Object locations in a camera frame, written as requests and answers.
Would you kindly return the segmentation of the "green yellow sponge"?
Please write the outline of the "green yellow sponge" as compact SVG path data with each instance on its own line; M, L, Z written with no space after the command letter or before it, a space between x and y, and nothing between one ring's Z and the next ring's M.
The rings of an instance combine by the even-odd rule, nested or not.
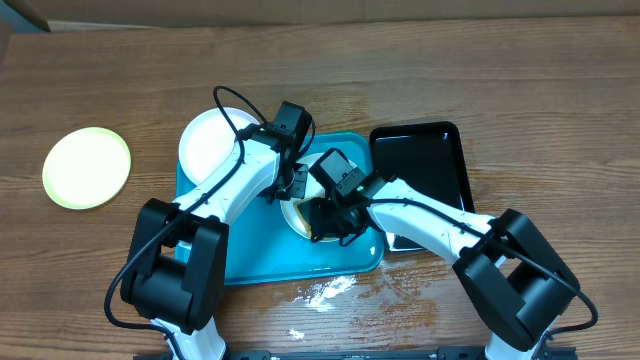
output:
M307 238L310 238L312 235L312 228L310 224L312 198L296 202L294 204L294 210L295 210L295 214L297 216L301 231Z

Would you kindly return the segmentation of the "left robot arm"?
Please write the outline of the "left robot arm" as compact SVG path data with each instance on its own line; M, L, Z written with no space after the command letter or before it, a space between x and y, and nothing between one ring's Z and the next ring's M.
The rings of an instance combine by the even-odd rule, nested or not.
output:
M307 149L300 140L236 140L190 192L171 203L145 203L127 262L105 296L108 320L122 324L111 311L119 294L144 319L133 329L162 333L170 358L224 358L227 346L214 314L224 287L230 226L255 197L288 190Z

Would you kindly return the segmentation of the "yellow green rimmed plate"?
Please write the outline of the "yellow green rimmed plate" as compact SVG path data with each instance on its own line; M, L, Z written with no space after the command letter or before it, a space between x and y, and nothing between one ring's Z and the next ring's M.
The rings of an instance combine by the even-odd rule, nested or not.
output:
M51 148L43 164L42 183L57 205L87 210L120 192L131 164L129 147L120 135L86 127L67 134Z

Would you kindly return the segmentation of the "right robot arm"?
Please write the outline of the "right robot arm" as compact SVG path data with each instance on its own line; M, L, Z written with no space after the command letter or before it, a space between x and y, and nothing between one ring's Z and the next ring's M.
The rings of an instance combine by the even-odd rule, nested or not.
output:
M488 359L532 359L580 284L533 222L454 208L379 177L347 196L333 190L297 206L311 238L350 241L367 228L405 237L451 263L492 333Z

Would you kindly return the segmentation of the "white plate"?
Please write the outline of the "white plate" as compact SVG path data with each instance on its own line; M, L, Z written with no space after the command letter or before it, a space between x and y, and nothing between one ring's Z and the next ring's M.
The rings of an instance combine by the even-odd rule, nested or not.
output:
M196 116L183 131L178 159L186 177L202 183L231 153L235 135L219 108Z
M309 168L314 165L314 163L323 155L324 153L313 153L310 155L306 155L301 159L297 160L297 163L302 165L307 165ZM324 197L325 190L324 188L316 181L316 179L312 175L307 176L307 182L305 187L305 195L302 199L292 198L291 200L281 200L280 206L282 213L284 215L285 220L289 224L289 226L296 232L298 235L301 235L303 238L310 240L311 236L311 228L306 220L303 220L302 215L298 211L298 205L300 203L311 200L315 197ZM321 241L336 241L337 238L328 237L325 235Z

